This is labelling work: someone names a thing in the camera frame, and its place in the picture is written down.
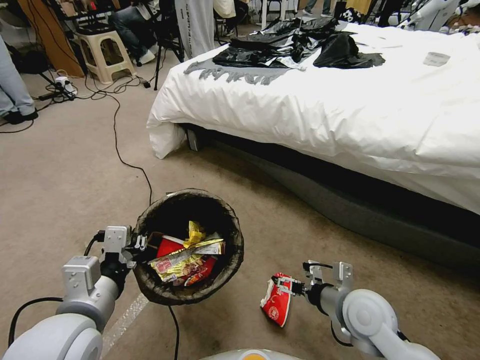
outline red snack bag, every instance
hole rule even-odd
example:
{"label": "red snack bag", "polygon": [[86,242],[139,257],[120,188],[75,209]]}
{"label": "red snack bag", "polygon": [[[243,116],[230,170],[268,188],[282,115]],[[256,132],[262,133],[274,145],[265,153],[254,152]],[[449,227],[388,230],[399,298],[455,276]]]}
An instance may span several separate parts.
{"label": "red snack bag", "polygon": [[182,245],[182,240],[173,241],[172,239],[175,238],[171,236],[162,236],[160,246],[158,247],[158,251],[156,252],[157,258],[161,258],[177,250],[184,249],[184,246]]}
{"label": "red snack bag", "polygon": [[208,278],[216,261],[217,258],[215,256],[209,256],[197,272],[195,272],[193,275],[189,275],[189,277],[185,279],[184,286],[190,286],[205,278]]}
{"label": "red snack bag", "polygon": [[[282,272],[277,272],[274,276],[291,279],[290,276],[285,275]],[[285,281],[283,285],[287,286],[290,290],[292,289],[291,282]],[[280,291],[277,285],[275,285],[275,283],[270,279],[268,280],[268,289],[266,290],[266,295],[262,300],[260,300],[261,309],[270,319],[272,319],[282,328],[284,327],[285,322],[287,321],[287,315],[289,314],[290,297],[291,295],[289,293]]]}

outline plastic stool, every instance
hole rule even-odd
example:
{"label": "plastic stool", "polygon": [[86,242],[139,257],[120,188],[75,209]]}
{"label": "plastic stool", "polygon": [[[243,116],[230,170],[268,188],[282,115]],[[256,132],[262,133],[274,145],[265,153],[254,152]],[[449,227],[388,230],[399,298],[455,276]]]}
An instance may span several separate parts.
{"label": "plastic stool", "polygon": [[[127,50],[116,31],[104,32],[96,35],[84,35],[77,33],[81,53],[85,59],[88,70],[94,73],[102,84],[111,84],[113,82],[112,74],[119,71],[128,70],[132,76],[137,72],[130,61]],[[102,51],[102,42],[106,41],[104,46],[109,48],[109,56],[115,56],[114,43],[120,51],[121,61],[107,65],[105,54]]]}

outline beige stool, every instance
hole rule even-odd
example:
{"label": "beige stool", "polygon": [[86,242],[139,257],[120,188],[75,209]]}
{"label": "beige stool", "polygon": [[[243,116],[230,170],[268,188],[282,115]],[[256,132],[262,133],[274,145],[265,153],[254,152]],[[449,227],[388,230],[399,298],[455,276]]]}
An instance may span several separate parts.
{"label": "beige stool", "polygon": [[137,74],[116,31],[97,35],[77,33],[76,36],[86,67],[98,77],[102,84],[111,84],[113,82],[112,74],[119,71],[128,70],[132,76]]}

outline trash can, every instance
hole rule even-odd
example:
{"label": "trash can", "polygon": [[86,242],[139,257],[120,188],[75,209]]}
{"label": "trash can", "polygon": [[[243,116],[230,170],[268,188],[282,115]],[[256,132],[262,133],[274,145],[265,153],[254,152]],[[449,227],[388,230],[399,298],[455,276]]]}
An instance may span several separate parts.
{"label": "trash can", "polygon": [[201,189],[184,189],[167,194],[138,217],[135,232],[152,232],[179,239],[188,238],[188,223],[201,224],[207,234],[217,232],[225,240],[225,254],[218,257],[210,276],[191,286],[163,283],[147,263],[138,263],[134,274],[145,297],[161,305],[198,303],[218,291],[237,272],[244,259],[244,238],[234,210],[218,196]]}

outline white duvet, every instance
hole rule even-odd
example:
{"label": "white duvet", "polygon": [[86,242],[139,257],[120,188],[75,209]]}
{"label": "white duvet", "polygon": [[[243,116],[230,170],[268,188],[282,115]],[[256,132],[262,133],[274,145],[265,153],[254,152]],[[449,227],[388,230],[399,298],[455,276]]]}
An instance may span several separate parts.
{"label": "white duvet", "polygon": [[[480,214],[480,35],[444,35],[348,24],[363,53],[382,66],[311,65],[270,85],[199,79],[173,67],[147,122],[156,155],[184,139],[174,123],[281,144]],[[424,64],[429,52],[450,56]]]}

